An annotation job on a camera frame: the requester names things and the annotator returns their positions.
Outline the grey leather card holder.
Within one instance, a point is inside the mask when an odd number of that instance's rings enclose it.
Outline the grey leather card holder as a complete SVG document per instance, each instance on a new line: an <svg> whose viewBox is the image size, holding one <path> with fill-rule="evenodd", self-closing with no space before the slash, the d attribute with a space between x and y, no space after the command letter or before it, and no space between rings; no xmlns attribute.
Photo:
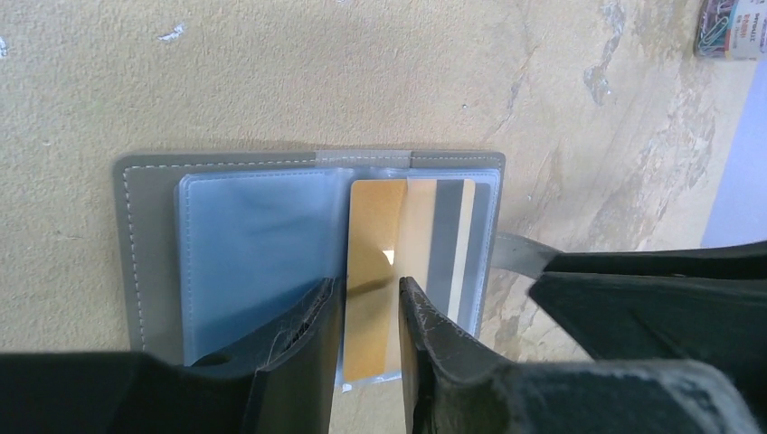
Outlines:
<svg viewBox="0 0 767 434"><path fill-rule="evenodd" d="M491 268L538 277L556 250L497 230L499 153L327 151L127 155L113 167L134 351L190 366L281 316L325 279L344 283L358 180L476 183L459 320L477 335Z"/></svg>

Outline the small clear plastic cup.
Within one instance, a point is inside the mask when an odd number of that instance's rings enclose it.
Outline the small clear plastic cup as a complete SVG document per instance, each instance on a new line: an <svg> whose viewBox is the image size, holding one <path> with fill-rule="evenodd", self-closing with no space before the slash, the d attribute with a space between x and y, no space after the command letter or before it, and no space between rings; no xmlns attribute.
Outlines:
<svg viewBox="0 0 767 434"><path fill-rule="evenodd" d="M706 0L695 54L728 61L766 59L766 0Z"/></svg>

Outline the gold credit card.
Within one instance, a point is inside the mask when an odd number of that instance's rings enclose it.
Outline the gold credit card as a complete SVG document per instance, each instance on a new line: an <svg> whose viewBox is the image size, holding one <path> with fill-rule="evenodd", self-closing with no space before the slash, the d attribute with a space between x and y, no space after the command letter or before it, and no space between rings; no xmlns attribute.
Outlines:
<svg viewBox="0 0 767 434"><path fill-rule="evenodd" d="M358 180L350 197L346 318L342 372L346 382L399 369L397 273L404 180Z"/></svg>

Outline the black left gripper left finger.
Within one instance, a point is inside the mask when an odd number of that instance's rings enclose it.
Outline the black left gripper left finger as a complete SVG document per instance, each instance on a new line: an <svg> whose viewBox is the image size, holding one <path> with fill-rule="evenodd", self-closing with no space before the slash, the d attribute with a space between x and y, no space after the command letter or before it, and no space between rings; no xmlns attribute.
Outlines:
<svg viewBox="0 0 767 434"><path fill-rule="evenodd" d="M4 433L325 433L345 285L190 366L144 352L3 354Z"/></svg>

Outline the orange credit card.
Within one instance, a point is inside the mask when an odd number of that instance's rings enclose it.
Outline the orange credit card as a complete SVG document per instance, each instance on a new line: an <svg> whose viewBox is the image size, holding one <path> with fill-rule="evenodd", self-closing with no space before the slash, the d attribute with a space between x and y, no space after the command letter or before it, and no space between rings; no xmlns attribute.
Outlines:
<svg viewBox="0 0 767 434"><path fill-rule="evenodd" d="M393 269L412 277L431 303L459 320L476 183L470 179L405 181Z"/></svg>

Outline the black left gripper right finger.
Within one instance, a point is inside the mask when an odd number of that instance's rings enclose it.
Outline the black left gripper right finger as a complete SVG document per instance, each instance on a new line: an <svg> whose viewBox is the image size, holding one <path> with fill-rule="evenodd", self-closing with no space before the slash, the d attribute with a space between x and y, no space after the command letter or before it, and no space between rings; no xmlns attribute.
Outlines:
<svg viewBox="0 0 767 434"><path fill-rule="evenodd" d="M757 433L734 385L693 361L515 363L399 282L410 433Z"/></svg>

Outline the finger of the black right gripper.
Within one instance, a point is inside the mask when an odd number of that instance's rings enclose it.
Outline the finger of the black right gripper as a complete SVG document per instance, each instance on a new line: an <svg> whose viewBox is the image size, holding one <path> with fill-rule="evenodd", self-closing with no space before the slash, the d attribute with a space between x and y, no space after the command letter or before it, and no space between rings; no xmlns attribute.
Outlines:
<svg viewBox="0 0 767 434"><path fill-rule="evenodd" d="M529 296L594 359L692 359L766 416L766 245L560 253Z"/></svg>

